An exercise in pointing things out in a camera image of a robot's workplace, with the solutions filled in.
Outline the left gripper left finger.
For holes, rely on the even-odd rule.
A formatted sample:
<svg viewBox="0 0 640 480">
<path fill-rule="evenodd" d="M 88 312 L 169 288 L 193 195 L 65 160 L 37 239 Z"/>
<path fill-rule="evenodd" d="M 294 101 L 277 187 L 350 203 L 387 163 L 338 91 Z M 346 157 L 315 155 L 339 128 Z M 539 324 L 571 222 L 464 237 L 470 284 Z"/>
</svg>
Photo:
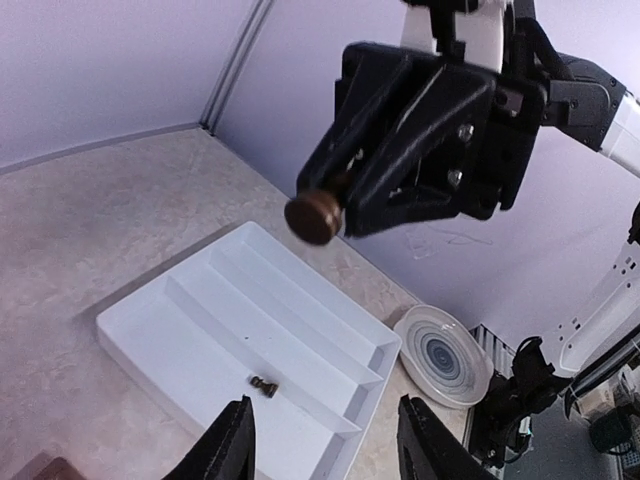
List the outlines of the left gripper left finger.
<svg viewBox="0 0 640 480">
<path fill-rule="evenodd" d="M 251 399 L 231 401 L 169 472 L 169 479 L 254 480 L 256 428 Z"/>
</svg>

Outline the wooden chess board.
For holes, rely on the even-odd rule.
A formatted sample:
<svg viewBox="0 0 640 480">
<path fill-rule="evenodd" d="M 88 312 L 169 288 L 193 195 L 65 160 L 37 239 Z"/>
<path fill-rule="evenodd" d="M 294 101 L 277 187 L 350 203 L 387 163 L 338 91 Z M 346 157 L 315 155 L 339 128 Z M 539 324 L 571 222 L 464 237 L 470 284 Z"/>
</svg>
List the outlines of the wooden chess board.
<svg viewBox="0 0 640 480">
<path fill-rule="evenodd" d="M 86 480 L 66 458 L 39 454 L 27 462 L 12 480 Z"/>
</svg>

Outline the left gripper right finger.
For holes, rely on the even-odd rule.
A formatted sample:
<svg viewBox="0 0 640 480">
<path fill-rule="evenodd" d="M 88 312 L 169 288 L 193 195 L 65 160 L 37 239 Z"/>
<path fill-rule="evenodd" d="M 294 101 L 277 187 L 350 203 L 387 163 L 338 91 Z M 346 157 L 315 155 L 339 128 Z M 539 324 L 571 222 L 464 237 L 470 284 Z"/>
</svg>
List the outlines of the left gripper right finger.
<svg viewBox="0 0 640 480">
<path fill-rule="evenodd" d="M 397 448 L 402 480 L 492 480 L 433 410 L 418 397 L 398 404 Z"/>
</svg>

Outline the white plastic tray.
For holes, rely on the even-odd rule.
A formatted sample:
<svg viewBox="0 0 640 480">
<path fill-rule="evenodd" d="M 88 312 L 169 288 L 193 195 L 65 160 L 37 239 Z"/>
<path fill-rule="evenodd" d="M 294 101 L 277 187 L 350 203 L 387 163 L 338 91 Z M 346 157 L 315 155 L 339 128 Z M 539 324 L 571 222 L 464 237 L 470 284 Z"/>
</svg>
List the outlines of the white plastic tray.
<svg viewBox="0 0 640 480">
<path fill-rule="evenodd" d="M 400 338 L 246 222 L 97 316 L 101 346 L 186 430 L 248 396 L 260 479 L 347 476 Z M 259 376 L 279 388 L 265 397 Z"/>
</svg>

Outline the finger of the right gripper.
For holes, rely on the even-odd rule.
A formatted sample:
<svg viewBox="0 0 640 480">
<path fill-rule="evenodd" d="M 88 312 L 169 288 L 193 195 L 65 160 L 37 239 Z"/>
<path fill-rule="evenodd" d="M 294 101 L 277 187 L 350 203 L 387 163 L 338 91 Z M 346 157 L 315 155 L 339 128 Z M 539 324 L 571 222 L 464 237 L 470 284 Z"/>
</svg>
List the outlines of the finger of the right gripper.
<svg viewBox="0 0 640 480">
<path fill-rule="evenodd" d="M 413 55 L 342 60 L 339 204 L 348 237 L 457 216 L 459 185 L 486 130 L 495 73 Z"/>
<path fill-rule="evenodd" d="M 347 46 L 335 117 L 296 180 L 296 196 L 348 173 L 343 200 L 432 200 L 435 57 L 374 43 Z"/>
</svg>

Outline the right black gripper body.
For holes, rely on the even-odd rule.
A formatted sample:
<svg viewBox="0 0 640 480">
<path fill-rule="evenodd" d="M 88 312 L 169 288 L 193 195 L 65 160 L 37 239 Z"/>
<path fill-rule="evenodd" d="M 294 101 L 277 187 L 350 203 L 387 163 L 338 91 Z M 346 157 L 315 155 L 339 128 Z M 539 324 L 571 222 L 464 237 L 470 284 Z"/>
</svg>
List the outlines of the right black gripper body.
<svg viewBox="0 0 640 480">
<path fill-rule="evenodd" d="M 518 17 L 507 40 L 507 60 L 498 76 L 496 94 L 520 94 L 514 117 L 493 106 L 468 191 L 464 214 L 487 220 L 496 209 L 510 209 L 527 170 L 543 123 L 553 81 L 574 75 L 533 17 Z"/>
</svg>

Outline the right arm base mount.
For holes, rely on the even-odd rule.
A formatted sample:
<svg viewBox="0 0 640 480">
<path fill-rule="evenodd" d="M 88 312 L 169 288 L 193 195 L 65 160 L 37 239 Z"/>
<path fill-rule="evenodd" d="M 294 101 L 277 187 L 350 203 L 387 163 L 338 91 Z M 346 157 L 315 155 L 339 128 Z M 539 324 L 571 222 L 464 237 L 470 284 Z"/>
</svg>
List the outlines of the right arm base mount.
<svg viewBox="0 0 640 480">
<path fill-rule="evenodd" d="M 522 420 L 550 407 L 571 383 L 555 374 L 543 356 L 542 343 L 539 336 L 523 340 L 512 362 L 512 376 L 495 373 L 474 408 L 469 452 L 484 466 L 503 467 Z"/>
</svg>

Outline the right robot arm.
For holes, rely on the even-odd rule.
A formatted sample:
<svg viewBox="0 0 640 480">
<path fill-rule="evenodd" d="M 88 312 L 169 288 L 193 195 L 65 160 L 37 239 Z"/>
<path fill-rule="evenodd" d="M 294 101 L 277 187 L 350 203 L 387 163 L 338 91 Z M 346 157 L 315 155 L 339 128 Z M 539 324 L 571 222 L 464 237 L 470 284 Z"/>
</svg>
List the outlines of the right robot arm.
<svg viewBox="0 0 640 480">
<path fill-rule="evenodd" d="M 539 131 L 639 170 L 639 102 L 554 48 L 530 1 L 411 1 L 401 41 L 348 45 L 335 117 L 285 208 L 315 245 L 510 209 Z"/>
</svg>

